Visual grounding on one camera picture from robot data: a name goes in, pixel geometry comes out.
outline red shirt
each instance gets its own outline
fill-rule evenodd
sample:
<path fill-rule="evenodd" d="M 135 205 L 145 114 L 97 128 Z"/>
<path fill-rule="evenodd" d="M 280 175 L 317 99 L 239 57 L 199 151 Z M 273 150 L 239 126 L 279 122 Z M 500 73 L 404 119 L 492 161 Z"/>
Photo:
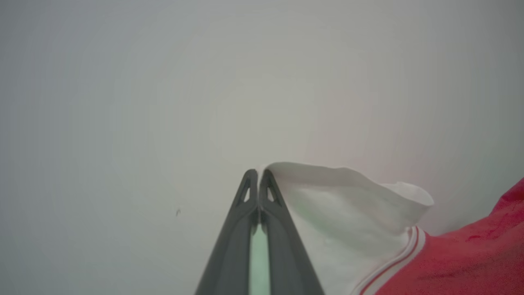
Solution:
<path fill-rule="evenodd" d="M 524 294 L 524 178 L 489 216 L 424 248 L 376 293 Z"/>

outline white wall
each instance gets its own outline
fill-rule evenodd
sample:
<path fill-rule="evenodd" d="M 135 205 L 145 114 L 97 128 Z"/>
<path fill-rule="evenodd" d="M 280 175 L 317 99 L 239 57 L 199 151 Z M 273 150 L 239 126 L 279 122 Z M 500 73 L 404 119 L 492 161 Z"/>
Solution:
<path fill-rule="evenodd" d="M 524 177 L 519 1 L 2 1 L 0 293 L 191 294 L 245 170 Z"/>

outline gray background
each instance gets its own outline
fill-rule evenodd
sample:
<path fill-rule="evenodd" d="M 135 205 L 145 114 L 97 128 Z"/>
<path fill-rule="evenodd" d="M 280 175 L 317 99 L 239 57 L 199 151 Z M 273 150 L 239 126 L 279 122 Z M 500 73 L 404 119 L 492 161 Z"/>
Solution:
<path fill-rule="evenodd" d="M 482 218 L 524 177 L 523 8 L 2 1 L 0 293 L 191 294 L 273 161 L 422 186 L 431 234 Z"/>

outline red stripe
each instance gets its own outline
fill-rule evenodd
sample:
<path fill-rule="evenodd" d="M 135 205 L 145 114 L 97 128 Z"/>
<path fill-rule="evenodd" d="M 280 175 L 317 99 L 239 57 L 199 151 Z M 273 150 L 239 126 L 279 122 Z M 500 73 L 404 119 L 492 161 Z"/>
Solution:
<path fill-rule="evenodd" d="M 411 254 L 413 254 L 413 252 L 415 251 L 415 249 L 417 248 L 417 245 L 419 243 L 419 228 L 418 227 L 415 227 L 415 228 L 417 229 L 417 240 L 415 241 L 415 246 L 413 247 L 411 252 L 409 252 L 409 254 L 407 254 L 404 258 L 400 259 L 399 261 L 395 262 L 394 264 L 388 266 L 385 270 L 381 271 L 376 277 L 373 278 L 373 280 L 371 280 L 369 283 L 367 283 L 367 285 L 360 292 L 360 295 L 364 295 L 364 292 L 366 292 L 367 288 L 369 288 L 369 286 L 371 286 L 371 284 L 374 281 L 376 281 L 381 275 L 383 275 L 386 271 L 390 270 L 393 266 L 395 266 L 395 265 L 401 263 L 402 261 L 406 260 L 406 258 L 408 258 L 409 256 L 411 256 Z"/>

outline white cloth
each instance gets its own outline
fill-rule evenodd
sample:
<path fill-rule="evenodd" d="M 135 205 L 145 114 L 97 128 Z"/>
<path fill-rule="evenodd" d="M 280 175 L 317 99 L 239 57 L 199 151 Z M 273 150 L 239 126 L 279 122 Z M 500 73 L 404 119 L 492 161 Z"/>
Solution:
<path fill-rule="evenodd" d="M 423 246 L 415 224 L 433 199 L 417 186 L 380 185 L 348 168 L 265 168 L 275 176 L 326 295 L 374 293 Z"/>

